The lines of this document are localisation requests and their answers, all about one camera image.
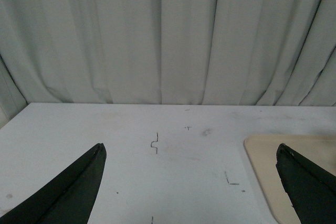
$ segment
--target black line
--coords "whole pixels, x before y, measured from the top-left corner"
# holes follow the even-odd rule
[[[159,133],[157,132],[156,133],[156,141],[153,141],[152,143],[151,143],[151,148],[155,148],[156,149],[156,154],[157,154],[157,152],[158,152],[158,149],[157,149],[157,147],[154,147],[153,146],[153,143],[157,143],[159,141]]]
[[[225,174],[227,183],[230,184],[230,182],[229,182],[229,178],[227,177],[227,174],[226,174],[226,171],[224,171],[224,174]]]

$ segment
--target wooden board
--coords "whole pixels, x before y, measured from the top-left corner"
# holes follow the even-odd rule
[[[273,216],[280,224],[300,224],[276,170],[276,152],[281,143],[336,175],[336,136],[254,135],[244,142]]]

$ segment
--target stain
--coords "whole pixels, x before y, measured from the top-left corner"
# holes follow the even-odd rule
[[[208,136],[212,133],[212,128],[208,128],[202,132],[202,136]]]
[[[12,210],[12,208],[4,209],[4,210],[2,208],[0,208],[0,214],[4,215],[4,214],[8,213],[11,210]]]

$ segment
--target table surface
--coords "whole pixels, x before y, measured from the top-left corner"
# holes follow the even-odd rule
[[[244,139],[335,122],[335,107],[32,103],[0,130],[0,216],[104,143],[89,223],[276,223]]]

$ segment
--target curtain fold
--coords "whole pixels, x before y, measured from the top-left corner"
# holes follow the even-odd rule
[[[0,0],[0,54],[28,103],[331,106],[335,13],[335,0]]]
[[[277,105],[300,105],[302,102],[302,105],[331,106],[336,102],[335,86],[327,81],[334,80],[331,69],[335,70],[332,59],[336,46],[335,28],[336,1],[321,0],[302,52]]]
[[[0,57],[0,128],[26,105]]]

